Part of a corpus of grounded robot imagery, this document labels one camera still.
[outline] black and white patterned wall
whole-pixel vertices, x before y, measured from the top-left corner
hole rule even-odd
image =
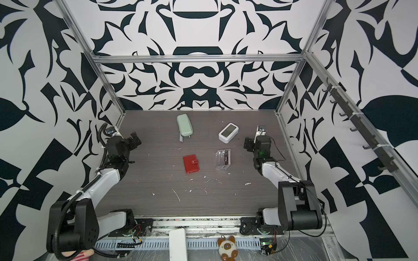
[[[125,109],[275,109],[295,62],[102,65]]]
[[[324,0],[68,0],[96,54],[300,53]]]
[[[300,53],[324,0],[69,0],[97,55]],[[294,63],[107,65],[126,109],[275,109]]]
[[[0,250],[46,252],[50,206],[88,183],[120,113],[51,0],[0,2]]]
[[[417,172],[415,10],[416,1],[337,0],[313,53]],[[358,260],[416,260],[418,209],[387,170],[378,170],[376,154],[362,148],[365,140],[322,89],[306,65],[282,116],[338,242]]]

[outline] metal rail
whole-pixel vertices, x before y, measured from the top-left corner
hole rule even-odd
[[[351,131],[359,131],[365,139],[363,148],[365,150],[373,150],[385,166],[382,170],[387,169],[392,173],[393,177],[404,189],[415,206],[418,207],[417,175],[375,126],[373,126],[347,93],[336,83],[332,75],[316,59],[315,55],[311,52],[306,52],[303,56],[321,81],[325,85],[330,85],[327,91],[330,92],[335,98],[335,102],[344,111],[342,116],[349,116],[350,121],[353,122],[354,127]]]
[[[95,63],[180,63],[180,62],[247,62],[301,61],[299,53],[284,54],[222,54],[222,55],[154,55],[154,56],[93,56]]]
[[[89,44],[86,41],[86,38],[84,37],[80,26],[77,24],[74,16],[72,15],[70,8],[68,7],[65,0],[54,0],[56,3],[56,6],[59,10],[59,12],[62,14],[62,18],[64,19],[65,23],[67,24],[70,31],[73,33],[77,43],[80,45],[84,55],[86,56],[87,60],[89,61],[91,67],[93,68],[94,72],[97,74],[99,79],[102,81],[102,84],[109,94],[113,104],[116,106],[116,108],[119,110],[121,114],[125,113],[125,109],[123,108],[122,103],[120,102],[119,98],[117,97],[115,90],[113,89],[110,82],[107,80],[105,73],[103,70],[96,64],[96,62],[93,60],[93,57],[91,55],[91,49]]]

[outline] red wire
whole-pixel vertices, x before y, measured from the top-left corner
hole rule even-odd
[[[138,232],[138,234],[136,234],[136,236],[138,237],[138,235],[139,235],[139,233],[141,233],[141,226],[140,225],[137,225],[138,227],[139,227],[139,232]]]

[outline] black bracket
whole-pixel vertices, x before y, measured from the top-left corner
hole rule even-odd
[[[280,226],[263,225],[259,218],[241,218],[240,233],[242,235],[273,235],[274,230],[278,235],[283,235],[283,229]]]
[[[379,142],[376,140],[376,135],[372,134],[364,124],[364,114],[354,112],[350,106],[349,101],[346,101],[344,97],[340,95],[337,88],[331,87],[330,94],[335,99],[335,101],[331,101],[331,103],[338,103],[338,105],[344,111],[344,114],[340,113],[340,116],[348,116],[350,121],[355,126],[355,129],[350,128],[350,130],[352,132],[360,132],[360,134],[366,140],[367,146],[363,146],[363,149],[373,149],[377,157],[384,164],[385,167],[380,168],[379,170],[388,170],[389,172],[394,172],[395,170],[399,169],[399,167],[394,163],[393,157],[389,156],[389,154],[385,151],[384,148],[382,148],[382,146],[378,146]]]

